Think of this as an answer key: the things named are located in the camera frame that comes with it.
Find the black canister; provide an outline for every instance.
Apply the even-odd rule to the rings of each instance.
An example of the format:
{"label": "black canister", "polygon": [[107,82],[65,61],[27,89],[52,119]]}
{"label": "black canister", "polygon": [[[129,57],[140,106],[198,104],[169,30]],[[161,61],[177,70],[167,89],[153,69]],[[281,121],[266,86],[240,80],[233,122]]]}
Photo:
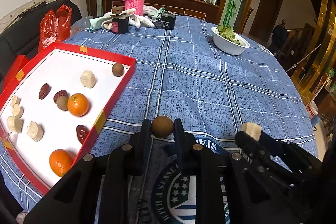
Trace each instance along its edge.
{"label": "black canister", "polygon": [[113,15],[112,17],[112,32],[114,34],[128,33],[128,16],[126,14]]}
{"label": "black canister", "polygon": [[171,13],[161,14],[161,28],[164,30],[174,30],[176,15]]}

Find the red label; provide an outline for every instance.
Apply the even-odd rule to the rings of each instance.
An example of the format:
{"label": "red label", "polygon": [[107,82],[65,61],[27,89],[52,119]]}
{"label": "red label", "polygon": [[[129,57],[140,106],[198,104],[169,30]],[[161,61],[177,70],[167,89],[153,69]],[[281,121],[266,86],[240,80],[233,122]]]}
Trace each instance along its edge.
{"label": "red label", "polygon": [[112,32],[118,32],[118,22],[112,22]]}

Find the red tray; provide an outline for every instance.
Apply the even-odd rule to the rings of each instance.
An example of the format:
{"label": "red tray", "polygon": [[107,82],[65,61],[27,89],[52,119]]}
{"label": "red tray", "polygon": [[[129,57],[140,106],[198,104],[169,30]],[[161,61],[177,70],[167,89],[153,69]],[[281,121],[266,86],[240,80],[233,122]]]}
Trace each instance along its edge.
{"label": "red tray", "polygon": [[[124,74],[112,74],[112,65],[122,63]],[[97,83],[92,89],[80,83],[83,71],[91,70]],[[49,155],[56,149],[65,149],[74,162],[90,152],[113,106],[135,72],[135,59],[94,48],[54,43],[39,52],[20,70],[0,95],[0,137],[8,132],[7,118],[11,116],[10,101],[13,95],[21,98],[24,109],[21,133],[11,133],[4,143],[8,153],[24,175],[43,194],[60,179],[49,166]],[[51,86],[45,99],[38,98],[44,83]],[[69,95],[84,94],[90,101],[89,112],[75,117],[61,111],[53,101],[56,92],[65,89]],[[30,121],[44,129],[42,140],[35,142],[27,134]],[[83,145],[78,141],[76,126],[90,129]]]}

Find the white bucket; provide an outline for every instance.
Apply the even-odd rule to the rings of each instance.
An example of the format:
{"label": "white bucket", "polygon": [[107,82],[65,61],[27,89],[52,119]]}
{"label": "white bucket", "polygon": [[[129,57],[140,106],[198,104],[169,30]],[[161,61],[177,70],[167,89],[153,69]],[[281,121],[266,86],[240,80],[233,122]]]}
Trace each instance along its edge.
{"label": "white bucket", "polygon": [[319,112],[319,109],[317,108],[317,105],[314,101],[312,101],[306,108],[308,112],[309,119],[313,119]]}

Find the brown knob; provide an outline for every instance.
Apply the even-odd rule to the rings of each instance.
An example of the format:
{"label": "brown knob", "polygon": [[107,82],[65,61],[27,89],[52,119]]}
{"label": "brown knob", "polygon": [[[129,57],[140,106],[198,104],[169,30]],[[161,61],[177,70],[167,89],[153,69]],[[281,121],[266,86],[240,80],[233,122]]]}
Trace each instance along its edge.
{"label": "brown knob", "polygon": [[113,6],[111,12],[114,13],[115,15],[121,14],[123,11],[122,6]]}

